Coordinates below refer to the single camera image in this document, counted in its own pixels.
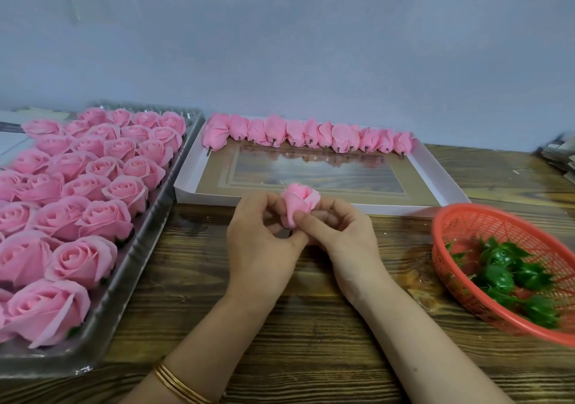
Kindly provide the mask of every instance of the basket rim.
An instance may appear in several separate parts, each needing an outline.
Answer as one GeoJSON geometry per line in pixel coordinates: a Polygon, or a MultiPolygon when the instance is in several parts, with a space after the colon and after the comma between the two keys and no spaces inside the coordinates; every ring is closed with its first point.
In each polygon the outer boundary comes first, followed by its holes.
{"type": "Polygon", "coordinates": [[[544,232],[525,219],[522,219],[503,210],[499,210],[491,206],[486,206],[484,204],[455,203],[442,207],[435,215],[435,218],[431,224],[431,234],[434,244],[436,245],[436,248],[438,249],[439,254],[441,254],[443,260],[447,263],[451,273],[454,274],[454,276],[465,286],[465,288],[469,290],[472,295],[478,298],[481,303],[498,314],[502,319],[531,335],[535,335],[557,344],[575,348],[575,334],[549,330],[547,328],[536,325],[531,321],[521,318],[519,315],[501,306],[498,302],[488,296],[475,283],[473,283],[462,270],[459,269],[447,251],[447,248],[445,248],[445,244],[443,242],[443,227],[445,226],[444,221],[448,219],[449,216],[460,211],[488,212],[491,214],[496,214],[500,217],[504,217],[507,220],[512,220],[514,224],[519,227],[527,229],[530,232],[537,233],[537,237],[544,239],[547,244],[551,245],[553,249],[556,249],[557,252],[561,254],[563,258],[565,258],[566,262],[569,263],[573,271],[575,271],[575,253],[573,253],[569,248],[565,247],[565,245],[562,244],[557,238],[544,232]]]}

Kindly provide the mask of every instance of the person's right hand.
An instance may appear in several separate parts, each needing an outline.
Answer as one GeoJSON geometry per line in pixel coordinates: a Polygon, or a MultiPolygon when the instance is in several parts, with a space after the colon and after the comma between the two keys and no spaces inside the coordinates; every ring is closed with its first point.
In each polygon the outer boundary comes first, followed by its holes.
{"type": "Polygon", "coordinates": [[[325,197],[311,214],[298,211],[293,219],[327,252],[339,288],[356,309],[374,285],[393,281],[379,257],[371,219],[351,204],[325,197]]]}

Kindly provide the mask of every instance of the forearm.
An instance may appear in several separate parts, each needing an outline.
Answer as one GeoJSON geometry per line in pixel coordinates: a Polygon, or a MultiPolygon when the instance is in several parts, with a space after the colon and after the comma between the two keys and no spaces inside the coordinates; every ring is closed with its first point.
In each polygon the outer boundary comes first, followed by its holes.
{"type": "MultiPolygon", "coordinates": [[[[186,386],[217,402],[272,307],[227,296],[220,299],[164,364],[186,386]]],[[[181,400],[153,373],[122,401],[122,404],[156,403],[181,404],[181,400]]]]}
{"type": "Polygon", "coordinates": [[[367,291],[358,310],[413,403],[512,402],[397,284],[367,291]]]}

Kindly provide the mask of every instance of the wooden surface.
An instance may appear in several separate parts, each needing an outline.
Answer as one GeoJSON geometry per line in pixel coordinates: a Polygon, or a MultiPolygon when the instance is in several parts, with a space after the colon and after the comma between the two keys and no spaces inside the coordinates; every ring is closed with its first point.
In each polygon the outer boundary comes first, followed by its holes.
{"type": "MultiPolygon", "coordinates": [[[[514,152],[428,147],[472,201],[514,212],[575,249],[575,189],[544,161],[514,152]]],[[[232,211],[176,205],[102,367],[70,379],[1,381],[0,403],[118,402],[224,292],[232,211]]],[[[506,335],[445,293],[431,264],[429,219],[373,221],[387,268],[515,401],[575,402],[575,350],[506,335]]],[[[328,258],[308,249],[238,366],[227,402],[408,400],[363,321],[338,293],[328,258]]]]}

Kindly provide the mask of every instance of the basket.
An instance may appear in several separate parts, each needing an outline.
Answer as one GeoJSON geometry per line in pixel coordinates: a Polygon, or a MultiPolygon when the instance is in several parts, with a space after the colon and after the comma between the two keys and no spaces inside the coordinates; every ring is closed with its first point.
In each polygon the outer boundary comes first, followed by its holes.
{"type": "Polygon", "coordinates": [[[480,204],[457,203],[442,208],[433,220],[431,232],[432,257],[439,278],[468,311],[513,335],[531,334],[575,348],[575,254],[571,250],[533,224],[480,204]],[[554,287],[544,295],[554,300],[561,313],[558,329],[538,326],[501,306],[471,282],[445,247],[446,242],[453,242],[452,252],[466,251],[472,244],[478,249],[479,238],[486,240],[490,236],[515,242],[532,254],[525,262],[541,262],[554,274],[554,287]]]}

